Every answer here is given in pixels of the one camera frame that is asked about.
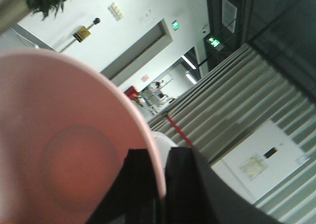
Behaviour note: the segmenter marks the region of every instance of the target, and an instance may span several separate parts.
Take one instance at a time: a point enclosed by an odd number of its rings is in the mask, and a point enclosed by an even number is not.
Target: pink plate
[[[85,223],[143,148],[163,199],[149,127],[109,80],[53,51],[0,52],[0,223]]]

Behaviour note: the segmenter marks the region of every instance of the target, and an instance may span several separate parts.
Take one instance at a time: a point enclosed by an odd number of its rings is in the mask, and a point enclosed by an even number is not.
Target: warning sign
[[[77,41],[82,42],[90,34],[91,32],[89,32],[85,26],[82,26],[73,36],[77,39]]]

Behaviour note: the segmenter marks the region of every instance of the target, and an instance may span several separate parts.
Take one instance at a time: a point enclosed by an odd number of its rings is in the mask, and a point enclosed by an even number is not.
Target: white label
[[[240,169],[248,176],[250,180],[253,180],[259,176],[267,168],[267,164],[259,155],[250,157],[244,164],[240,166]]]
[[[155,15],[152,9],[148,8],[142,13],[142,15],[139,16],[138,19],[143,26],[146,26],[146,25],[151,24],[154,21]]]

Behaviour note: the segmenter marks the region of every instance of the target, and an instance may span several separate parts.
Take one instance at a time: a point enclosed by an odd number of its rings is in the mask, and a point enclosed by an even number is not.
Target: white wall
[[[124,15],[118,22],[107,9],[113,2]],[[155,18],[143,26],[138,18],[148,7]],[[91,35],[82,43],[76,42],[64,53],[98,71],[120,56],[161,19],[166,21],[171,32],[173,42],[122,83],[119,86],[122,91],[131,85],[142,90],[151,81],[142,82],[142,76],[156,78],[209,33],[208,27],[207,32],[202,33],[208,23],[206,0],[69,0],[65,3],[64,13],[59,13],[56,19],[52,14],[41,21],[41,15],[35,14],[27,16],[19,24],[59,51],[73,39],[72,34],[80,26],[87,27],[95,17],[99,17],[101,23],[91,29]],[[180,26],[177,31],[171,27],[175,19]]]
[[[193,86],[186,77],[186,69],[181,64],[167,71],[164,78],[173,78],[170,83],[161,89],[169,97],[177,98]]]
[[[20,37],[12,29],[9,29],[8,31],[0,35],[0,50],[34,46],[34,44],[27,41],[23,37]]]

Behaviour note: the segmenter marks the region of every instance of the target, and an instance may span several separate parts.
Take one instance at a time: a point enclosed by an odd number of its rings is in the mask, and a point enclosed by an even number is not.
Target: ceiling light
[[[191,76],[191,74],[186,74],[187,78],[191,81],[191,83],[196,84],[197,82],[194,80],[194,78]]]
[[[197,69],[197,68],[194,66],[194,64],[192,64],[192,63],[191,63],[191,61],[190,61],[190,60],[188,60],[188,58],[187,58],[187,57],[185,57],[185,56],[183,55],[183,56],[181,56],[181,58],[182,58],[182,59],[184,59],[184,61],[185,61],[185,62],[187,62],[187,63],[188,63],[188,65],[190,65],[192,69],[194,69],[194,70],[196,70],[196,69]]]

